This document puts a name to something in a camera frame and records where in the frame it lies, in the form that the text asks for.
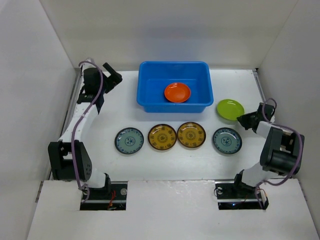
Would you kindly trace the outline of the lime green plate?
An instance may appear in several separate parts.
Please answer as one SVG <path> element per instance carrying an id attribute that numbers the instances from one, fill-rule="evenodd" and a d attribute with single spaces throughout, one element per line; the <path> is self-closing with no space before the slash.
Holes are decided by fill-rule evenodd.
<path id="1" fill-rule="evenodd" d="M 245 114 L 244 107 L 234 99 L 221 100 L 216 106 L 216 111 L 223 119 L 233 122 Z"/>

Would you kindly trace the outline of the blue floral plate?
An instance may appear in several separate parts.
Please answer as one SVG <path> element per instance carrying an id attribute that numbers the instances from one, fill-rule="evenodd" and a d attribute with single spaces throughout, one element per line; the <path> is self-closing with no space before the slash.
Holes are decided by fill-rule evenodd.
<path id="1" fill-rule="evenodd" d="M 114 145 L 121 154 L 135 154 L 144 145 L 143 133 L 137 128 L 126 127 L 117 133 Z"/>
<path id="2" fill-rule="evenodd" d="M 238 153 L 243 145 L 240 134 L 228 127 L 217 129 L 212 136 L 212 143 L 220 153 L 226 155 Z"/>

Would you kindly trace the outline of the yellow patterned plate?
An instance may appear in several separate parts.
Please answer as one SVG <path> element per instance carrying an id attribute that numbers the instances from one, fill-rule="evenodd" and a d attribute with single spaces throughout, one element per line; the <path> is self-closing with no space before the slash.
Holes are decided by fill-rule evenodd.
<path id="1" fill-rule="evenodd" d="M 185 122 L 177 130 L 178 141 L 189 149 L 199 148 L 204 144 L 206 138 L 205 129 L 196 122 Z"/>
<path id="2" fill-rule="evenodd" d="M 162 123 L 150 129 L 147 139 L 150 146 L 155 150 L 167 151 L 176 144 L 177 133 L 172 126 Z"/>

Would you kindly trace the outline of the orange plate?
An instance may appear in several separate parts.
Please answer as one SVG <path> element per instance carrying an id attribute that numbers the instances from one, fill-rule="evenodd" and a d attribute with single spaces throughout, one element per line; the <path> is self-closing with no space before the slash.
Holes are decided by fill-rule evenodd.
<path id="1" fill-rule="evenodd" d="M 191 96 L 191 89 L 182 82 L 169 84 L 164 90 L 165 98 L 172 103 L 184 103 Z"/>

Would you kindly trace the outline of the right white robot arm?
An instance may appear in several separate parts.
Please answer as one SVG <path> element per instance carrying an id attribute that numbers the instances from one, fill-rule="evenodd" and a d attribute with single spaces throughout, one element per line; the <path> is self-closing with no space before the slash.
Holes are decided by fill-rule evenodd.
<path id="1" fill-rule="evenodd" d="M 259 162 L 243 169 L 234 178 L 232 193 L 239 198 L 269 179 L 277 176 L 286 180 L 296 175 L 301 168 L 305 136 L 297 131 L 271 122 L 276 107 L 260 103 L 257 111 L 237 118 L 245 130 L 251 129 L 255 134 L 265 138 Z"/>

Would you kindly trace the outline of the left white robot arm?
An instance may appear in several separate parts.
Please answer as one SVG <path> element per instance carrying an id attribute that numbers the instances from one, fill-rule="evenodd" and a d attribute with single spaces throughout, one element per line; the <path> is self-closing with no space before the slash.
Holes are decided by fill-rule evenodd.
<path id="1" fill-rule="evenodd" d="M 104 104 L 104 95 L 122 82 L 122 75 L 107 62 L 99 68 L 90 58 L 79 63 L 83 85 L 77 96 L 73 116 L 57 141 L 48 145 L 51 174 L 54 180 L 76 181 L 84 194 L 95 189 L 102 198 L 112 194 L 113 186 L 106 173 L 99 172 L 86 150 L 84 139 Z"/>

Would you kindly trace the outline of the blue plastic bin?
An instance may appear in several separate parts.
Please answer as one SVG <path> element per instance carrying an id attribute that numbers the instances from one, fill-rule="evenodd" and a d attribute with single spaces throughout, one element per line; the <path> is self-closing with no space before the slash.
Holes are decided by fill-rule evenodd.
<path id="1" fill-rule="evenodd" d="M 186 101 L 165 97 L 165 88 L 173 83 L 189 87 Z M 209 66 L 203 61 L 145 61 L 139 66 L 136 101 L 147 113 L 201 113 L 214 102 Z"/>

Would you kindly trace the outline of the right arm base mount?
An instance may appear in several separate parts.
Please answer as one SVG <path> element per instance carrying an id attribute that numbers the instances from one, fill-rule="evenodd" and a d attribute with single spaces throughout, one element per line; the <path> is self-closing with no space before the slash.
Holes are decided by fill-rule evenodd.
<path id="1" fill-rule="evenodd" d="M 215 181 L 213 194 L 219 210 L 262 210 L 269 207 L 264 189 L 236 186 L 233 180 Z"/>

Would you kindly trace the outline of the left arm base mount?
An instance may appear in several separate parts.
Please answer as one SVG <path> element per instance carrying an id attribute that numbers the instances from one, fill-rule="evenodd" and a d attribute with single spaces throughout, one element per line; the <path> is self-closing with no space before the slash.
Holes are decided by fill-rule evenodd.
<path id="1" fill-rule="evenodd" d="M 127 207 L 127 181 L 112 181 L 102 188 L 90 188 L 89 197 L 80 204 L 81 211 L 125 211 Z"/>

